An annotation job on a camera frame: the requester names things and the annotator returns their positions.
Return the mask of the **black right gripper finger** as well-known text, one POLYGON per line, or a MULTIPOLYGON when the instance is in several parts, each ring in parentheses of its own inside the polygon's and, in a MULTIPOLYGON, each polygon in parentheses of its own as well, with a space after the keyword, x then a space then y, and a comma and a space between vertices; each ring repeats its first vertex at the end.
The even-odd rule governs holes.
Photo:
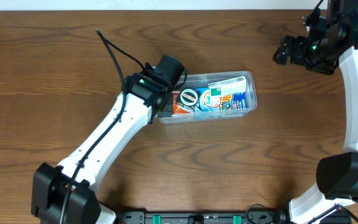
POLYGON ((291 54, 293 37, 286 35, 280 42, 278 49, 273 55, 273 61, 279 65, 286 65, 291 54))
POLYGON ((291 42, 290 63, 295 65, 306 65, 305 49, 308 45, 308 38, 303 36, 295 37, 291 42))

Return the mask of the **small green square box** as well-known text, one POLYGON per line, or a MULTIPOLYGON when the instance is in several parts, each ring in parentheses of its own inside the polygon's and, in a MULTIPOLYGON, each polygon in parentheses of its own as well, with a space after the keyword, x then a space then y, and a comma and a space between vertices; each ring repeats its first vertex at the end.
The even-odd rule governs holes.
POLYGON ((194 112, 195 106, 200 98, 200 91, 196 89, 184 89, 177 98, 177 105, 179 109, 186 113, 194 112))

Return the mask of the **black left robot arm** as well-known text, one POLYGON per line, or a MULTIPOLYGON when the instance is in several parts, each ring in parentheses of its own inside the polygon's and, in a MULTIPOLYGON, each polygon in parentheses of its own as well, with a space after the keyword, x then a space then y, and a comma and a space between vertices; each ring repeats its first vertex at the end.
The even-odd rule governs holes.
POLYGON ((131 138, 172 100, 185 67, 164 55, 124 79, 117 100, 90 136, 53 167, 43 163, 33 177, 31 214, 41 223, 114 223, 116 213, 96 193, 108 169, 131 138))

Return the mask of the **blue cool fever box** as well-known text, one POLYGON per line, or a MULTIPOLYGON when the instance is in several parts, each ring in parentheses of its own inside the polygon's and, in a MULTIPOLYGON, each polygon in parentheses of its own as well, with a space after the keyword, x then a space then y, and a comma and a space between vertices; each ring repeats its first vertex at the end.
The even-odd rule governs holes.
POLYGON ((200 98, 195 106, 195 113, 212 113, 229 110, 246 109, 246 93, 235 93, 226 96, 210 96, 208 88, 196 88, 200 98))

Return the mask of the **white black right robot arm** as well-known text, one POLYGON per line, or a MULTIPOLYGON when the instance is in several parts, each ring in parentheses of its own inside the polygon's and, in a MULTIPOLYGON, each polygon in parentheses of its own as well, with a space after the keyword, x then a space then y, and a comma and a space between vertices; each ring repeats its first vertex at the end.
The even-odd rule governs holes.
POLYGON ((356 216, 348 207, 358 203, 358 0, 330 0, 325 16, 316 7, 303 23, 307 36, 285 36, 273 60, 324 75, 340 69, 346 98, 346 135, 343 152, 319 161, 315 184, 290 200, 275 221, 350 223, 356 216))

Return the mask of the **white green box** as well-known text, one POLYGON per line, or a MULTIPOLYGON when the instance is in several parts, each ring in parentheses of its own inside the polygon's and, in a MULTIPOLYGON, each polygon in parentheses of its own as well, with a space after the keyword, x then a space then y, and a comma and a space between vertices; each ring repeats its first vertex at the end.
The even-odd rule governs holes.
POLYGON ((246 91, 246 87, 247 80, 245 76, 208 84, 211 96, 226 96, 235 93, 242 93, 246 91))

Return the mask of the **red medicine box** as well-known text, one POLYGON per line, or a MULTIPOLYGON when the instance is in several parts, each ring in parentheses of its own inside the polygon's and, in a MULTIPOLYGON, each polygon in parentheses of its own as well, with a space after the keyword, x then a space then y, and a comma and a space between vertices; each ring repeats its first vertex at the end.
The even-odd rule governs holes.
POLYGON ((182 108, 178 103, 177 103, 177 99, 180 96, 181 91, 173 91, 172 95, 173 95, 173 114, 188 114, 188 113, 192 113, 193 111, 190 109, 186 109, 186 108, 182 108))

